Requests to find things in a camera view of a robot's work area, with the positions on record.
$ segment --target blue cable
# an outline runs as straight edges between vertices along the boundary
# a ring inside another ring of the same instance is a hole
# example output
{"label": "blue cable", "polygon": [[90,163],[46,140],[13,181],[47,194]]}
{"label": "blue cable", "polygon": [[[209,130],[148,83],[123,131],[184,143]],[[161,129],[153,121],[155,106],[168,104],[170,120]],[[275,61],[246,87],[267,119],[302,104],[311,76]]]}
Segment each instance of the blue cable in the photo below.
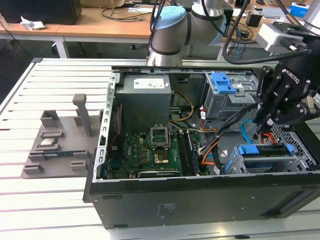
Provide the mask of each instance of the blue cable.
{"label": "blue cable", "polygon": [[252,144],[252,141],[251,139],[249,138],[248,134],[246,133],[246,130],[245,130],[245,124],[247,122],[252,122],[251,119],[248,119],[248,120],[245,120],[242,124],[241,124],[241,133],[244,137],[244,139],[248,142],[248,144]]}

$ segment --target gray power supply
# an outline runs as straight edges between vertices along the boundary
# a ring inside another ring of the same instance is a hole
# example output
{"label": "gray power supply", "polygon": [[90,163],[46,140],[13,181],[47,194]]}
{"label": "gray power supply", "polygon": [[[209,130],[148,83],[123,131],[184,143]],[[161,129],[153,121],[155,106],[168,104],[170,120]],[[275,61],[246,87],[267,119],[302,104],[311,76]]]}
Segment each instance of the gray power supply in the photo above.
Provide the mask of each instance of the gray power supply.
{"label": "gray power supply", "polygon": [[156,124],[167,125],[171,100],[168,75],[127,75],[117,95],[127,133],[148,132]]}

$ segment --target power cable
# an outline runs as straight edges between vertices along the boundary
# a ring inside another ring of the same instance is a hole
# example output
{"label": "power cable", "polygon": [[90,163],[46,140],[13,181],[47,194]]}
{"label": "power cable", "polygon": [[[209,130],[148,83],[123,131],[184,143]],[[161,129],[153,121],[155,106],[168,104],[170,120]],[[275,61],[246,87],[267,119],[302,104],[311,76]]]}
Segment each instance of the power cable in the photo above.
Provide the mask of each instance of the power cable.
{"label": "power cable", "polygon": [[231,32],[229,33],[229,36],[227,37],[226,42],[225,42],[225,44],[223,46],[222,55],[223,55],[224,59],[227,62],[229,62],[230,64],[234,64],[234,65],[258,64],[258,63],[279,61],[279,60],[283,60],[283,59],[294,58],[294,57],[306,55],[306,54],[308,54],[310,52],[309,49],[303,49],[303,50],[298,50],[298,51],[295,51],[295,52],[289,52],[289,53],[280,54],[280,55],[260,57],[260,58],[254,58],[254,59],[248,59],[248,60],[236,60],[236,59],[230,58],[228,56],[228,53],[227,53],[228,45],[230,43],[232,35],[234,34],[234,32],[235,32],[235,30],[237,28],[237,25],[238,25],[242,15],[244,14],[249,2],[250,2],[250,0],[244,0],[243,7],[241,8],[241,11],[240,11],[237,19],[235,20],[235,23],[233,24]]}

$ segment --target yellow cable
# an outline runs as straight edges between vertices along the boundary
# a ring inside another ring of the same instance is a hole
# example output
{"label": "yellow cable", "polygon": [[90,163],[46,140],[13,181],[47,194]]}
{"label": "yellow cable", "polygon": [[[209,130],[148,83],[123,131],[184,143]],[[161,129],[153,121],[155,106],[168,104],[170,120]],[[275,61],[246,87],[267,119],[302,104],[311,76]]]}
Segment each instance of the yellow cable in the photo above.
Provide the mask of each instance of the yellow cable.
{"label": "yellow cable", "polygon": [[192,105],[192,102],[185,96],[183,95],[180,91],[176,91],[178,94],[180,94],[185,100],[188,101],[188,103],[190,104],[191,107],[191,112],[189,114],[189,116],[186,116],[184,118],[179,118],[179,119],[171,119],[169,122],[181,122],[181,121],[185,121],[189,118],[191,118],[191,116],[194,114],[194,106]]}

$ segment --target paper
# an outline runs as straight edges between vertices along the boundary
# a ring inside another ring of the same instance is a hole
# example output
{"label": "paper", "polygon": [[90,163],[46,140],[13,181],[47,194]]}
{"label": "paper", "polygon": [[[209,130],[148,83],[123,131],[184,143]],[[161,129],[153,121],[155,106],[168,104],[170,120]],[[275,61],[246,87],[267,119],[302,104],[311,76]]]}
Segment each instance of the paper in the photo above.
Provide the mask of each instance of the paper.
{"label": "paper", "polygon": [[46,27],[42,21],[30,21],[23,18],[22,16],[20,24],[22,24],[25,29],[28,29],[30,31],[32,31],[33,29],[43,29]]}
{"label": "paper", "polygon": [[240,8],[234,8],[233,9],[233,13],[232,13],[232,17],[238,17],[238,15],[240,14],[241,9]]}
{"label": "paper", "polygon": [[164,89],[163,78],[136,78],[133,83],[134,89]]}

